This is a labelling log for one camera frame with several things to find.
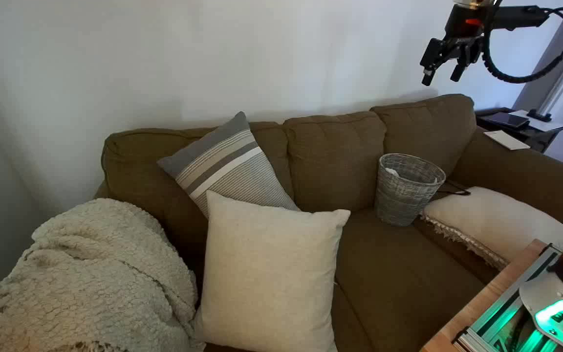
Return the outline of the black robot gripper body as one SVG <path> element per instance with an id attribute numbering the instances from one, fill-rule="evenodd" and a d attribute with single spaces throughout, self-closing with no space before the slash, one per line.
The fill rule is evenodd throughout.
<path id="1" fill-rule="evenodd" d="M 497 0 L 454 0 L 445 36 L 429 42 L 429 62 L 443 64 L 450 58 L 476 62 L 480 56 L 480 38 L 495 7 Z"/>

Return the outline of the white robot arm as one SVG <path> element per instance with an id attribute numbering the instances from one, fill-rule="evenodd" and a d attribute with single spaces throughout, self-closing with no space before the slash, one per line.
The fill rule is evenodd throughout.
<path id="1" fill-rule="evenodd" d="M 423 83 L 431 85 L 437 70 L 456 58 L 452 79 L 458 81 L 464 70 L 484 58 L 488 70 L 503 81 L 533 81 L 540 71 L 511 75 L 492 60 L 490 38 L 494 28 L 515 30 L 519 26 L 540 26 L 550 11 L 540 5 L 503 5 L 499 0 L 456 0 L 445 25 L 443 38 L 431 38 L 421 58 Z"/>

